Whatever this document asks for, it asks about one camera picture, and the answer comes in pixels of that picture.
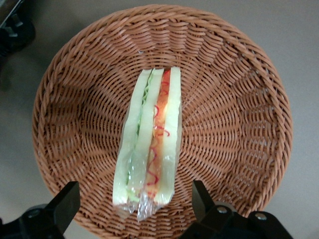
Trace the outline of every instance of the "basket weave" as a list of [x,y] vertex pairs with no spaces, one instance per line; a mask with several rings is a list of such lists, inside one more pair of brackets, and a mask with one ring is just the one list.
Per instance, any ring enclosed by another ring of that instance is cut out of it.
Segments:
[[[178,66],[182,144],[172,202],[146,221],[120,219],[112,187],[123,119],[142,69]],[[195,220],[191,182],[243,215],[276,191],[292,146],[278,73],[260,47],[214,14],[148,5],[111,14],[73,37],[38,88],[33,143],[53,194],[80,182],[76,221],[102,238],[177,238]]]

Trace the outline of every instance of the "packaged sandwich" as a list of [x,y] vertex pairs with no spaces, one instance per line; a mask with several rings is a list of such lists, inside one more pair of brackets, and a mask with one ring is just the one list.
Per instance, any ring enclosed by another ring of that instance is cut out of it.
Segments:
[[122,129],[113,205],[143,220],[167,205],[181,141],[180,69],[142,70]]

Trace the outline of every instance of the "gray surface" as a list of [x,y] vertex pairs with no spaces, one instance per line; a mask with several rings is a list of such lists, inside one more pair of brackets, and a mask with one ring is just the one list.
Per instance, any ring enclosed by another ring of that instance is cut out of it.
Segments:
[[[37,38],[9,59],[0,77],[0,217],[9,222],[51,199],[33,155],[31,116],[38,84],[54,54],[99,18],[157,2],[213,12],[249,35],[272,59],[290,98],[294,146],[284,180],[266,211],[295,239],[318,239],[318,0],[36,1],[31,10]],[[75,223],[66,237],[96,238]]]

